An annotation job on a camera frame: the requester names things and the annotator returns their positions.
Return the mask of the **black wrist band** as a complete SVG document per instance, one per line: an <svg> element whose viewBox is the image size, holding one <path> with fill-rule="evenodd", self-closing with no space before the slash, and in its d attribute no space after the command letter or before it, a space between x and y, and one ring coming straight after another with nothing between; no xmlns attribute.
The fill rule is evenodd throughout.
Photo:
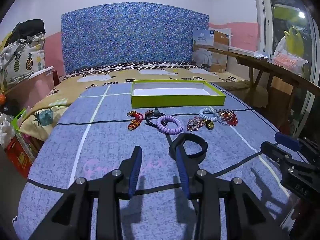
<svg viewBox="0 0 320 240"><path fill-rule="evenodd" d="M187 157L196 161L197 164L203 162L208 150L207 142L202 137L193 133L181 133L172 141L169 146L169 155L174 160L176 160L178 146L183 146Z"/></svg>

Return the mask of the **gold black bead charm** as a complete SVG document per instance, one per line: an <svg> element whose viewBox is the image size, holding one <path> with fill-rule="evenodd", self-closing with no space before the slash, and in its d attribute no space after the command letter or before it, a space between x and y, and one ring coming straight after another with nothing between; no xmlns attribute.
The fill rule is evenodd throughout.
<svg viewBox="0 0 320 240"><path fill-rule="evenodd" d="M203 119L203 124L208 130L214 129L214 122L212 120Z"/></svg>

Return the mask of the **red bead silver bangles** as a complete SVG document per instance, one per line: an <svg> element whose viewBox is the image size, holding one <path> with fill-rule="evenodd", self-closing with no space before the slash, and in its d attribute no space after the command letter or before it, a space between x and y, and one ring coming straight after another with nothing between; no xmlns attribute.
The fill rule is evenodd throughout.
<svg viewBox="0 0 320 240"><path fill-rule="evenodd" d="M219 109L217 114L219 116L219 122L223 124L230 126L236 126L238 124L237 116L231 109Z"/></svg>

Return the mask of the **blue grey grid blanket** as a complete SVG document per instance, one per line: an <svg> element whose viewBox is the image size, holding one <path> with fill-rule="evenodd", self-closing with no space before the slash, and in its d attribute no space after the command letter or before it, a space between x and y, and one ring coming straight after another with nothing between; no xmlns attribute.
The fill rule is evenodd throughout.
<svg viewBox="0 0 320 240"><path fill-rule="evenodd" d="M28 239L76 178L93 180L119 167L135 146L143 151L137 188L140 196L120 203L125 239L192 239L196 214L178 187L178 170L169 156L174 136L141 124L128 130L131 84L107 85L83 92L65 111L30 168L13 222ZM239 177L282 222L297 198L281 186L279 166L260 153L274 142L277 129L244 102L227 93L224 107L234 110L236 126L216 123L196 134L208 143L200 168L230 180Z"/></svg>

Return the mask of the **green shallow tray box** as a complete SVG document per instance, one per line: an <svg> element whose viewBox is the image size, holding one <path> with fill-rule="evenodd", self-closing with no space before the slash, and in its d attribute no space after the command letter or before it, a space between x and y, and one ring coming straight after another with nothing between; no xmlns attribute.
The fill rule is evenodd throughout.
<svg viewBox="0 0 320 240"><path fill-rule="evenodd" d="M132 108L223 106L225 98L206 81L136 80L131 86Z"/></svg>

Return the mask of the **white pink plastic bag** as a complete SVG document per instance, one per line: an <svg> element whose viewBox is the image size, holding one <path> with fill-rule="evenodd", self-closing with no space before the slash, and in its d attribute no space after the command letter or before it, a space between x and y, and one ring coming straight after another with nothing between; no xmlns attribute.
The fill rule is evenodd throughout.
<svg viewBox="0 0 320 240"><path fill-rule="evenodd" d="M295 54L289 53L286 49L286 40L284 36L278 43L274 54L272 55L272 63L299 76L303 76L303 67L308 61Z"/></svg>

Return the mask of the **yellow plastic bag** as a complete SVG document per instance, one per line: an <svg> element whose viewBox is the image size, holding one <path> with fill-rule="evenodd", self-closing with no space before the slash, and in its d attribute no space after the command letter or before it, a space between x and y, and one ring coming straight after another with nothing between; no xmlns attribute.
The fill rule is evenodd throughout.
<svg viewBox="0 0 320 240"><path fill-rule="evenodd" d="M284 31L284 34L287 52L303 57L304 43L300 32L294 26L291 26L289 31Z"/></svg>

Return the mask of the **yellow sheep print bedsheet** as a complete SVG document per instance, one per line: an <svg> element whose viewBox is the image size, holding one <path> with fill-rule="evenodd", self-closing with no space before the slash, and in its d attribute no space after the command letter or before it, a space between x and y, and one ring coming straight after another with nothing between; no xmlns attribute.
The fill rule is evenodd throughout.
<svg viewBox="0 0 320 240"><path fill-rule="evenodd" d="M249 93L250 82L229 72L209 72L191 63L122 63L89 67L65 75L59 85L35 104L23 118L20 132L45 141L66 109L84 93L97 96L92 89L135 80L204 80L217 83L241 100Z"/></svg>

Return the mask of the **red gift box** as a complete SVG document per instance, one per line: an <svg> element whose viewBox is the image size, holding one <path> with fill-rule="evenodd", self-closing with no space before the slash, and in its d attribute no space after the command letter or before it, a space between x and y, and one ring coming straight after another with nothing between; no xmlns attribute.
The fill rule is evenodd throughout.
<svg viewBox="0 0 320 240"><path fill-rule="evenodd" d="M16 137L12 138L5 149L5 153L19 174L24 178L28 178L32 162Z"/></svg>

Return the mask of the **green paper bag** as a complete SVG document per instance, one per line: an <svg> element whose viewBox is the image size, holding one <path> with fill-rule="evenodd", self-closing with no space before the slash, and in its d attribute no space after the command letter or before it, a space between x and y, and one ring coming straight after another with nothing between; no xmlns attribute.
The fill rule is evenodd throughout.
<svg viewBox="0 0 320 240"><path fill-rule="evenodd" d="M16 132L19 132L20 131L20 127L22 125L22 122L23 122L23 119L26 117L27 115L27 109L26 108L23 108L20 113L18 113L14 118L13 120L11 121L11 125L12 127L14 128L14 130Z"/></svg>

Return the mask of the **pink storage bin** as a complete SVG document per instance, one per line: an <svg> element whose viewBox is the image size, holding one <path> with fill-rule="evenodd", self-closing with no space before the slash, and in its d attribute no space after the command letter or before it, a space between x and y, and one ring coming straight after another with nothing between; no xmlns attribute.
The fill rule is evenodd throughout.
<svg viewBox="0 0 320 240"><path fill-rule="evenodd" d="M33 107L45 98L55 87L53 79L54 67L50 66L32 74L6 92L6 97L16 100L20 108Z"/></svg>

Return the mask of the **cardboard bedding box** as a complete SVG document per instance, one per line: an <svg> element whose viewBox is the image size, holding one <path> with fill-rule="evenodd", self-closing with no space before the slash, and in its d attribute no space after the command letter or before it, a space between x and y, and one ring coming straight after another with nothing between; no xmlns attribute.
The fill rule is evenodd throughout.
<svg viewBox="0 0 320 240"><path fill-rule="evenodd" d="M193 31L192 61L198 67L203 67L209 72L224 73L227 68L228 56L217 53L229 50L228 34L218 30Z"/></svg>

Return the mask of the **blue patterned headboard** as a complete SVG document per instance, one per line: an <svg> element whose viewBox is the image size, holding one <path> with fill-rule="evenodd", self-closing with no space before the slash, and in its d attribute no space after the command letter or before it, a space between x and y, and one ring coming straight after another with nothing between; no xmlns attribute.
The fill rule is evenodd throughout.
<svg viewBox="0 0 320 240"><path fill-rule="evenodd" d="M193 32L208 30L209 16L148 2L96 5L61 16L66 74L120 63L189 62Z"/></svg>

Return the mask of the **pineapple print storage bag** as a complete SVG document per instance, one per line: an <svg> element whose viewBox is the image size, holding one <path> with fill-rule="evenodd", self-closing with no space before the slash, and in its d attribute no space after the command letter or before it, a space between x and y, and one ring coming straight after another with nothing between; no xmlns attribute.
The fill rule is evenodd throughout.
<svg viewBox="0 0 320 240"><path fill-rule="evenodd" d="M6 91L45 68L43 34L17 40L1 51L1 90Z"/></svg>

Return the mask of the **black bag on top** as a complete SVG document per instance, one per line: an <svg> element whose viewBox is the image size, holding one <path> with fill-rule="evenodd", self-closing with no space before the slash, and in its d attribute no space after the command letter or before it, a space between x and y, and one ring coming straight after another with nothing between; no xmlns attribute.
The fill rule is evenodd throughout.
<svg viewBox="0 0 320 240"><path fill-rule="evenodd" d="M25 39L28 36L32 37L38 34L45 34L44 22L41 19L27 20L22 23L18 23L13 29L10 37L10 43L13 43L20 39Z"/></svg>

